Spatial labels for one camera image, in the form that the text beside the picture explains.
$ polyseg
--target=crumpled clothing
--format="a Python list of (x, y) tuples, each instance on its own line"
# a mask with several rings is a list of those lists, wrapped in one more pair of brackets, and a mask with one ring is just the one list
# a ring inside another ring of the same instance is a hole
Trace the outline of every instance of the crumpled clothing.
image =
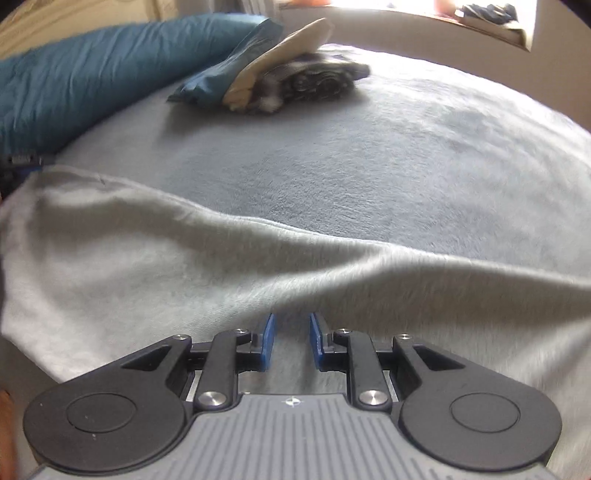
[(289, 102), (340, 98), (368, 76), (368, 65), (343, 55), (305, 54), (259, 78), (249, 110), (273, 113)]
[(480, 18), (496, 25), (505, 25), (509, 22), (517, 22), (517, 10), (511, 4), (500, 5), (490, 4), (487, 7), (481, 5), (464, 5), (462, 7), (464, 15)]

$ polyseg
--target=teal fabric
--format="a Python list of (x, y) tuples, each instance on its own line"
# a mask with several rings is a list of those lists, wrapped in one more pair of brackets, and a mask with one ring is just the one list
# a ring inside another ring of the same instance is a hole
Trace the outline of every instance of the teal fabric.
[(149, 93), (223, 62), (265, 20), (207, 14), (108, 27), (0, 61), (0, 153), (57, 152)]
[(220, 105), (238, 73), (277, 45), (282, 33), (283, 27), (267, 18), (240, 42), (226, 60), (189, 78), (168, 97), (168, 100), (193, 103), (201, 107)]

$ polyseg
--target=beige wall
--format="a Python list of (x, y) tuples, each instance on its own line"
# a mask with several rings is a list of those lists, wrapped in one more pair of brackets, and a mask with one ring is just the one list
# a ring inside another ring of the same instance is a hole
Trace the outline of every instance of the beige wall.
[(591, 131), (591, 28), (559, 0), (538, 0), (531, 52), (434, 18), (343, 8), (282, 10), (288, 31), (321, 17), (334, 43), (387, 51), (503, 83)]

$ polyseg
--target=gray ribbed plate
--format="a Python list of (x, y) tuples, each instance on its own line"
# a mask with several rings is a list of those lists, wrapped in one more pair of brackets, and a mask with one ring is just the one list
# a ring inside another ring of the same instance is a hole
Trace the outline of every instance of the gray ribbed plate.
[[(41, 467), (35, 480), (73, 475)], [(343, 395), (244, 395), (199, 416), (165, 457), (116, 480), (556, 480), (541, 465), (474, 473), (420, 452), (389, 416), (351, 407)]]

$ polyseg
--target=black circular disc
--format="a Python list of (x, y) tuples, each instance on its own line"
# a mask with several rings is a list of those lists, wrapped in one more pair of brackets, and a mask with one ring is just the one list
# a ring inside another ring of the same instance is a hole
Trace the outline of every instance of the black circular disc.
[(531, 387), (501, 375), (468, 382), (441, 372), (404, 400), (399, 425), (433, 458), (494, 472), (547, 461), (562, 423), (554, 404)]
[(157, 456), (186, 423), (182, 402), (152, 372), (82, 376), (41, 394), (23, 426), (41, 460), (66, 472), (116, 472)]
[(452, 402), (452, 417), (475, 432), (496, 433), (515, 425), (519, 420), (519, 409), (500, 395), (471, 393)]
[(97, 393), (72, 402), (66, 414), (68, 421), (78, 430), (106, 433), (124, 427), (135, 411), (135, 404), (122, 395)]

